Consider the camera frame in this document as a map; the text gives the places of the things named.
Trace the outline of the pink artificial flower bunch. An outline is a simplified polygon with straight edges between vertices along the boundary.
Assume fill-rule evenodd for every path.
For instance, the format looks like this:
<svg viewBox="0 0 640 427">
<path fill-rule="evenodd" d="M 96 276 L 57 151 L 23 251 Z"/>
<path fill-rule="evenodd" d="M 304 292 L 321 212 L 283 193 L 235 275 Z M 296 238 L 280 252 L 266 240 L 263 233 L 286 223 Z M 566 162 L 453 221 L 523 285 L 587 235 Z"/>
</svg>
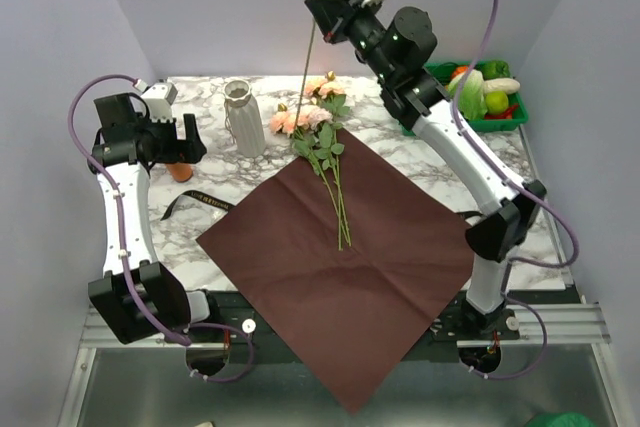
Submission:
<svg viewBox="0 0 640 427">
<path fill-rule="evenodd" d="M 291 140 L 294 152 L 306 159 L 326 187 L 338 224 L 338 248 L 352 245 L 341 182 L 345 144 L 338 139 L 342 120 L 350 113 L 346 94 L 334 72 L 307 80 L 298 107 L 280 103 L 269 128 Z"/>
</svg>

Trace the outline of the green toy lime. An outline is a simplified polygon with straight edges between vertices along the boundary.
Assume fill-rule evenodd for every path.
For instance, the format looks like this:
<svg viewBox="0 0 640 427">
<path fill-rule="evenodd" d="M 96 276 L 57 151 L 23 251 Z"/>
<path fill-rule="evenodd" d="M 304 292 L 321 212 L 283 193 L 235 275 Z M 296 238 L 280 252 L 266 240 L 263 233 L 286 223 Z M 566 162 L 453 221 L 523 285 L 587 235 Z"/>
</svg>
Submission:
<svg viewBox="0 0 640 427">
<path fill-rule="evenodd" d="M 487 113 L 501 113 L 509 107 L 509 98 L 505 92 L 493 91 L 485 95 Z"/>
</svg>

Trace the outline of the red wrapping paper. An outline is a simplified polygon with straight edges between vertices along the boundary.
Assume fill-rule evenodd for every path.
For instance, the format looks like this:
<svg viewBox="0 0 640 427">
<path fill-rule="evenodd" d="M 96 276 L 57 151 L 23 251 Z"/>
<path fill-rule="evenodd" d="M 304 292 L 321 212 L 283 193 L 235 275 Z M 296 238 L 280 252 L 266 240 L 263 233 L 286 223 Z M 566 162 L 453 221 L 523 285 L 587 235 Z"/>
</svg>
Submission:
<svg viewBox="0 0 640 427">
<path fill-rule="evenodd" d="M 360 410 L 470 278 L 466 222 L 347 131 L 351 242 L 304 159 L 262 182 L 198 244 L 349 412 Z"/>
</svg>

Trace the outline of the red toy chili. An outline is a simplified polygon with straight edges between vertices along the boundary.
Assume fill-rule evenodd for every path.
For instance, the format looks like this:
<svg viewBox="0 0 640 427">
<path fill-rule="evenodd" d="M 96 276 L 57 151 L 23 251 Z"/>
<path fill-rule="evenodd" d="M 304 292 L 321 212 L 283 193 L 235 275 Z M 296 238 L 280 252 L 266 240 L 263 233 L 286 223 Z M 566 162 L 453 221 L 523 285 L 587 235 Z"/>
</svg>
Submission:
<svg viewBox="0 0 640 427">
<path fill-rule="evenodd" d="M 501 113 L 487 113 L 485 120 L 510 120 L 513 118 L 514 112 L 519 108 L 518 104 L 513 104 Z"/>
</svg>

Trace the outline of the white toy radish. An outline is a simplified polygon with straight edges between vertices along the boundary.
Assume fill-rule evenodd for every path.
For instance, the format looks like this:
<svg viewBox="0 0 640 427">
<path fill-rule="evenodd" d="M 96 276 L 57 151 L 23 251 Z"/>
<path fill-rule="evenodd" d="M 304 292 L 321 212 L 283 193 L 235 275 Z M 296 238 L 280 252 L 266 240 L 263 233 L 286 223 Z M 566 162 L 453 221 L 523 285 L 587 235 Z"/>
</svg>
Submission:
<svg viewBox="0 0 640 427">
<path fill-rule="evenodd" d="M 483 93 L 488 95 L 493 92 L 503 92 L 506 95 L 517 93 L 521 84 L 513 78 L 496 78 L 483 82 Z"/>
</svg>

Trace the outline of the orange bottle with blue cap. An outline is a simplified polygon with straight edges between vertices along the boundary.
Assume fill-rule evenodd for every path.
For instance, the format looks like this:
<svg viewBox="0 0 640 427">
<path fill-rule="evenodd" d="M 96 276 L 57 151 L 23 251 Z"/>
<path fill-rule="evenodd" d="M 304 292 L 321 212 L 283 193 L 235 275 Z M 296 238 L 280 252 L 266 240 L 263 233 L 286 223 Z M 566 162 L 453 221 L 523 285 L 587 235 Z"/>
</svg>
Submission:
<svg viewBox="0 0 640 427">
<path fill-rule="evenodd" d="M 184 183 L 193 176 L 193 167 L 187 163 L 166 164 L 166 169 L 174 181 Z"/>
</svg>

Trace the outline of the orange toy carrot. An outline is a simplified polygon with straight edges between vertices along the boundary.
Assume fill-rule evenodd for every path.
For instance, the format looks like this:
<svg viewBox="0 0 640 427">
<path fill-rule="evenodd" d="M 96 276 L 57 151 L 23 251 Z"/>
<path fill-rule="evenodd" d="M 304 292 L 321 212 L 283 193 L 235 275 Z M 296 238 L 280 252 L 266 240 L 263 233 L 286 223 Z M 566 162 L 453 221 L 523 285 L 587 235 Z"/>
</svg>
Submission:
<svg viewBox="0 0 640 427">
<path fill-rule="evenodd" d="M 457 66 L 451 73 L 450 80 L 453 81 L 455 79 L 458 79 L 459 77 L 463 76 L 468 70 L 468 65 Z"/>
</svg>

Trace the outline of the green toy lettuce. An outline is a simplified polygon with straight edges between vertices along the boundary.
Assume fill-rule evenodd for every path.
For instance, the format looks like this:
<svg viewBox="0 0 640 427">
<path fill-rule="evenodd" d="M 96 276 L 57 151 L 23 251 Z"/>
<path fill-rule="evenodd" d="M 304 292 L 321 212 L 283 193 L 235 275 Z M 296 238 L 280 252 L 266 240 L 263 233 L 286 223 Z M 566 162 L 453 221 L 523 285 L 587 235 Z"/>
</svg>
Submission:
<svg viewBox="0 0 640 427">
<path fill-rule="evenodd" d="M 488 113 L 484 96 L 484 78 L 473 69 L 464 83 L 458 100 L 458 109 L 468 121 L 481 120 Z"/>
</svg>

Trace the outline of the green object at bottom edge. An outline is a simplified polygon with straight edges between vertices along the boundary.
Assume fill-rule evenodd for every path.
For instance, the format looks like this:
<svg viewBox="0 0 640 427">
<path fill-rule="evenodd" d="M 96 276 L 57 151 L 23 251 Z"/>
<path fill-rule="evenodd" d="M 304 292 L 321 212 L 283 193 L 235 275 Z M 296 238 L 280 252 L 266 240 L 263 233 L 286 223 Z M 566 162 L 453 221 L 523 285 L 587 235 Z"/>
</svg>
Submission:
<svg viewBox="0 0 640 427">
<path fill-rule="evenodd" d="M 533 417 L 525 427 L 595 427 L 587 416 L 576 412 L 544 413 Z"/>
</svg>

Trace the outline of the green plastic basket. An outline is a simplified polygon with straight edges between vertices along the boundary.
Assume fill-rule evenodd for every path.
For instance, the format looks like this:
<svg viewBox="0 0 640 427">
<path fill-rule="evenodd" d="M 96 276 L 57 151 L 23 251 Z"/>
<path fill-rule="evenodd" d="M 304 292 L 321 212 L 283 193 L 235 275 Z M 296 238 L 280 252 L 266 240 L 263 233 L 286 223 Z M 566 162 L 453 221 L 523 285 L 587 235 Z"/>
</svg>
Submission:
<svg viewBox="0 0 640 427">
<path fill-rule="evenodd" d="M 481 66 L 487 61 L 481 61 L 477 64 L 476 69 L 480 71 Z M 450 83 L 450 76 L 453 70 L 460 65 L 468 65 L 467 63 L 444 62 L 444 63 L 427 63 L 425 68 L 444 86 Z M 485 120 L 484 118 L 476 121 L 468 121 L 470 126 L 477 132 L 501 132 L 514 131 L 529 119 L 528 112 L 521 100 L 519 91 L 515 94 L 508 95 L 509 106 L 518 104 L 519 108 L 514 112 L 513 118 L 510 120 Z"/>
</svg>

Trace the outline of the white ribbed ceramic vase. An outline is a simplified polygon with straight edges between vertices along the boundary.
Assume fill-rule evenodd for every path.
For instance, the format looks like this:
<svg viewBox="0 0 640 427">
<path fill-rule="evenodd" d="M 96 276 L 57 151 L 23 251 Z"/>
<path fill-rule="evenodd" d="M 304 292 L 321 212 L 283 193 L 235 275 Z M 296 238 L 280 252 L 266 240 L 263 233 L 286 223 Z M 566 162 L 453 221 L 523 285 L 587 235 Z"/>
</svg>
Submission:
<svg viewBox="0 0 640 427">
<path fill-rule="evenodd" d="M 256 158 L 266 148 L 263 123 L 251 86 L 233 80 L 224 86 L 227 125 L 240 154 Z"/>
</svg>

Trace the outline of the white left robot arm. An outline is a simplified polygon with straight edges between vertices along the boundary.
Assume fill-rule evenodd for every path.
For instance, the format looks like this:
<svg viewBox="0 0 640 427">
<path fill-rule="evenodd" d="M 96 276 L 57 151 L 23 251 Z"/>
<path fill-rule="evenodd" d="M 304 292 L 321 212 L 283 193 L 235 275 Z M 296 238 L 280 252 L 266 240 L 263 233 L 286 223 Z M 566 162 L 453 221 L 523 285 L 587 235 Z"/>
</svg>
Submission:
<svg viewBox="0 0 640 427">
<path fill-rule="evenodd" d="M 129 344 L 187 326 L 201 342 L 214 340 L 222 327 L 202 290 L 188 291 L 159 261 L 148 209 L 150 170 L 155 164 L 196 164 L 207 149 L 196 119 L 183 117 L 186 136 L 176 122 L 150 116 L 151 99 L 141 97 L 145 110 L 135 110 L 134 93 L 98 98 L 94 104 L 101 127 L 92 147 L 90 170 L 99 182 L 107 225 L 103 275 L 88 285 L 91 304 L 116 338 Z"/>
</svg>

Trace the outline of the black ribbon with gold text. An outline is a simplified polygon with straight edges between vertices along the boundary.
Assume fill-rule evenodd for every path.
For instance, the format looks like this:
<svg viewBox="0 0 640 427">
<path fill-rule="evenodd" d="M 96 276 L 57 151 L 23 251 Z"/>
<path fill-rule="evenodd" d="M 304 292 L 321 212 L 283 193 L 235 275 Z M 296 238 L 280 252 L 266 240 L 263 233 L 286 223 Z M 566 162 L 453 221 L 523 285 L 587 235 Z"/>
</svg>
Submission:
<svg viewBox="0 0 640 427">
<path fill-rule="evenodd" d="M 232 208 L 235 207 L 233 203 L 227 202 L 218 197 L 212 196 L 208 193 L 205 193 L 199 190 L 189 189 L 180 193 L 177 197 L 174 198 L 173 201 L 169 203 L 166 210 L 164 211 L 164 214 L 161 217 L 161 221 L 165 221 L 172 216 L 176 205 L 183 198 L 194 199 L 198 202 L 204 203 L 208 206 L 214 207 L 216 209 L 219 209 L 225 212 L 229 212 Z"/>
</svg>

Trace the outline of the aluminium extrusion rail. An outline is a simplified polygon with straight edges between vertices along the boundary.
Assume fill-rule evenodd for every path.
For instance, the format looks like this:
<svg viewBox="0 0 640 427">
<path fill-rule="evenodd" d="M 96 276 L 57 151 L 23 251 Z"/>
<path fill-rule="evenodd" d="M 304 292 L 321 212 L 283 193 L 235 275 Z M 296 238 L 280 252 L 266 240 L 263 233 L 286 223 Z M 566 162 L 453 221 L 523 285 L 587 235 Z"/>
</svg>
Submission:
<svg viewBox="0 0 640 427">
<path fill-rule="evenodd" d="M 610 342 L 610 334 L 601 309 L 596 304 L 540 304 L 533 305 L 547 332 L 550 345 L 601 344 Z M 495 328 L 500 344 L 536 345 L 542 344 L 543 332 L 536 316 L 519 305 L 509 305 L 506 320 L 500 320 Z M 249 337 L 257 345 L 260 335 L 273 337 L 275 331 L 257 314 L 254 309 L 236 309 L 240 313 L 231 313 L 229 323 L 238 329 L 253 327 Z M 458 347 L 488 346 L 494 339 L 493 334 L 482 334 L 472 338 L 471 334 L 455 333 L 453 314 L 442 314 L 425 332 L 427 340 L 436 342 L 456 342 Z M 156 348 L 180 347 L 178 344 L 165 341 L 161 334 L 155 334 L 130 344 L 122 344 L 116 339 L 109 327 L 94 310 L 87 314 L 80 341 L 81 348 Z"/>
</svg>

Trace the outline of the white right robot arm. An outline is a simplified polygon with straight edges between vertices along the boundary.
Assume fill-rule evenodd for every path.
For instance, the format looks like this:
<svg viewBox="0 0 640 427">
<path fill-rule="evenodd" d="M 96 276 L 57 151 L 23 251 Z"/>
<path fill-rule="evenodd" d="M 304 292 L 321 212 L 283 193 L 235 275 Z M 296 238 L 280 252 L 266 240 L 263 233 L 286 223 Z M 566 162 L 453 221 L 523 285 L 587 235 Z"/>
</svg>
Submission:
<svg viewBox="0 0 640 427">
<path fill-rule="evenodd" d="M 389 114 L 432 147 L 455 172 L 476 201 L 480 220 L 465 233 L 474 253 L 470 285 L 460 326 L 480 339 L 496 327 L 503 297 L 507 258 L 526 239 L 546 194 L 544 185 L 526 182 L 499 158 L 465 120 L 445 87 L 426 70 L 437 46 L 428 14 L 403 7 L 389 25 L 378 7 L 364 0 L 305 0 L 325 42 L 348 41 L 358 60 L 375 74 Z"/>
</svg>

